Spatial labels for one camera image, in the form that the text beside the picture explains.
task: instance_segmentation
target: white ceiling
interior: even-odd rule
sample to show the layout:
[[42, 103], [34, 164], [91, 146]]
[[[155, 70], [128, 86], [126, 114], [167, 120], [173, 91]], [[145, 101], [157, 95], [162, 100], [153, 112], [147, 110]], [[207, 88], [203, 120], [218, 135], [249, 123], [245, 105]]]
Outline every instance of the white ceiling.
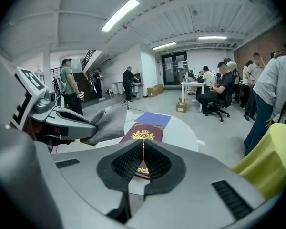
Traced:
[[[218, 48], [232, 50], [277, 24], [271, 0], [137, 0], [140, 4], [109, 32], [101, 29], [129, 0], [17, 0], [0, 26], [0, 52], [9, 61], [51, 52], [104, 50], [112, 58], [136, 43], [160, 53]], [[198, 41], [224, 35], [226, 40]]]

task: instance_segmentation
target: cap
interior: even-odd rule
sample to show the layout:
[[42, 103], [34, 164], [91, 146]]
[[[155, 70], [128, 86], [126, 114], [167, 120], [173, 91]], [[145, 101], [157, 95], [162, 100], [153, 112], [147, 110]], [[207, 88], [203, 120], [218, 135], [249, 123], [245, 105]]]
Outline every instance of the cap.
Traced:
[[62, 62], [61, 62], [61, 65], [63, 66], [66, 62], [68, 61], [71, 61], [72, 59], [64, 59]]

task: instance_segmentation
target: staircase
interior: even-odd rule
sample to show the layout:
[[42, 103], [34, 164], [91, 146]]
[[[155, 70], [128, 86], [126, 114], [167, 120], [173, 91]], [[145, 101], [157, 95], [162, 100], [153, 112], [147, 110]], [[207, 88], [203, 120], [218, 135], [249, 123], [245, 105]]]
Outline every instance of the staircase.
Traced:
[[73, 76], [76, 81], [78, 90], [80, 92], [85, 92], [84, 102], [97, 98], [97, 94], [95, 91], [93, 91], [92, 93], [90, 92], [90, 83], [88, 82], [86, 76], [82, 72], [74, 73]]

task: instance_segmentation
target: brick wall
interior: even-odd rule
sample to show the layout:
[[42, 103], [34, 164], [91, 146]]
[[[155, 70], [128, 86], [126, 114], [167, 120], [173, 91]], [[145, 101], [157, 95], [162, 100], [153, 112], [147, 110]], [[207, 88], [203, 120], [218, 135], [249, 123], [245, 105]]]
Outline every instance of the brick wall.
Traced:
[[286, 49], [283, 47], [285, 43], [286, 26], [280, 23], [234, 52], [238, 72], [242, 76], [243, 66], [248, 60], [252, 60], [254, 52], [258, 52], [267, 64], [270, 60], [270, 53]]

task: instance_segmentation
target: man in black shirt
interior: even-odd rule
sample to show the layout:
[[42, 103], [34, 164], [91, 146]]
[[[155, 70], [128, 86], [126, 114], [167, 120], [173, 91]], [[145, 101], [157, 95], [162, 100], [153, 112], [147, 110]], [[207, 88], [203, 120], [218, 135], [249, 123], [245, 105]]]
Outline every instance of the man in black shirt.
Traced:
[[101, 80], [104, 79], [104, 77], [100, 77], [99, 73], [100, 73], [100, 68], [96, 68], [95, 73], [93, 74], [94, 78], [93, 81], [98, 99], [104, 100], [104, 98], [102, 97], [102, 84], [101, 84]]
[[132, 103], [132, 99], [131, 99], [131, 88], [132, 88], [132, 84], [131, 82], [133, 81], [133, 79], [135, 80], [139, 80], [137, 77], [134, 76], [134, 74], [132, 73], [132, 68], [131, 67], [127, 67], [127, 70], [123, 73], [123, 87], [125, 88], [125, 92], [126, 92], [126, 102], [127, 103]]
[[200, 94], [196, 97], [198, 102], [202, 104], [203, 113], [206, 112], [209, 108], [208, 102], [215, 102], [216, 98], [225, 99], [225, 94], [227, 89], [234, 84], [234, 78], [230, 68], [221, 61], [218, 64], [219, 72], [223, 75], [221, 85], [210, 85], [210, 90], [204, 94]]

